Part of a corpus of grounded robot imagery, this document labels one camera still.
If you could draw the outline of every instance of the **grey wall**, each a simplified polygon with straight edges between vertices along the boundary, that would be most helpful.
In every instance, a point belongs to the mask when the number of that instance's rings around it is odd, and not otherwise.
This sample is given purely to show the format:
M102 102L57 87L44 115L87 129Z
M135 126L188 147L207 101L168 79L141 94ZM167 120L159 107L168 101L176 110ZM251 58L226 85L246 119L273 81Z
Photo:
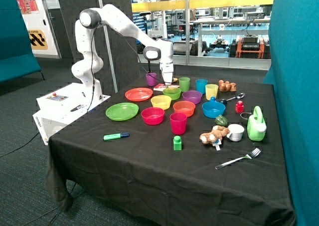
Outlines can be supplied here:
M77 62L83 59L83 55L76 49L76 41L74 35L75 21L79 18L82 10L91 7L99 7L98 0L59 0L62 16L66 26L68 39L71 45L71 51L74 61ZM103 0L103 5L113 4L122 10L131 20L132 6L131 0ZM139 68L137 63L137 56L134 51L128 46L122 36L108 29L110 38L111 53L115 68L116 80L118 89L123 88L130 82L139 77ZM136 41L133 38L127 38L127 41L136 49ZM114 93L114 85L111 75L109 57L106 48L103 28L99 28L95 32L95 45L99 56L104 62L104 67L95 74L96 78L101 81L102 91L104 94Z

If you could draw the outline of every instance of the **blue bowl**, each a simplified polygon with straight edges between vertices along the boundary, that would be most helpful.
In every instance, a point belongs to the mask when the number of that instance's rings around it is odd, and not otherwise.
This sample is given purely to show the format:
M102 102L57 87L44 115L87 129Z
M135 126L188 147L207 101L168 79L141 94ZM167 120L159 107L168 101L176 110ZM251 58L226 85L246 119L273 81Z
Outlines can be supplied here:
M216 118L219 115L223 115L226 106L216 101L215 97L211 97L210 101L202 104L203 113L208 118Z

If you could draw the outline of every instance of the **purple bowl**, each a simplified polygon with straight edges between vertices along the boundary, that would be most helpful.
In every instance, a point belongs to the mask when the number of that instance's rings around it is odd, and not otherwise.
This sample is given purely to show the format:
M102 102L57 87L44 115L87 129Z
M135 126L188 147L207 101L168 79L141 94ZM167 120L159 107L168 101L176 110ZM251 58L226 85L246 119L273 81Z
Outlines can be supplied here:
M197 90L189 90L182 93L183 99L198 104L201 101L202 93Z

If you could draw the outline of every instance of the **small white cup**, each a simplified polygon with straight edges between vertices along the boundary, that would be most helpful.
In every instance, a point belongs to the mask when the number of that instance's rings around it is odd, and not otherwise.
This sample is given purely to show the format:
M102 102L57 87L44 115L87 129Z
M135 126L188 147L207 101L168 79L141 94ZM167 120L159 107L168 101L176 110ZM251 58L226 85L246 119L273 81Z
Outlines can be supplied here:
M234 142L240 141L245 131L244 127L238 124L231 124L228 126L228 129L230 133L227 135L227 138Z

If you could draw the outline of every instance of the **stuffed toy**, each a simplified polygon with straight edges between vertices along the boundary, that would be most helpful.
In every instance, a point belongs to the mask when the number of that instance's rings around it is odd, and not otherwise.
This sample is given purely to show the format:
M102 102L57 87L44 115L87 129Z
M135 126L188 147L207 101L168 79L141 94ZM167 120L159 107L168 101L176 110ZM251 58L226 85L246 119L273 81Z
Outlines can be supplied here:
M227 91L230 91L230 92L236 92L236 83L229 83L229 81L226 81L224 82L223 80L220 80L218 82L218 85L219 85L219 90L221 92L227 92Z
M203 144L212 144L218 140L222 141L223 137L230 133L230 130L224 126L216 125L210 133L204 133L199 136Z

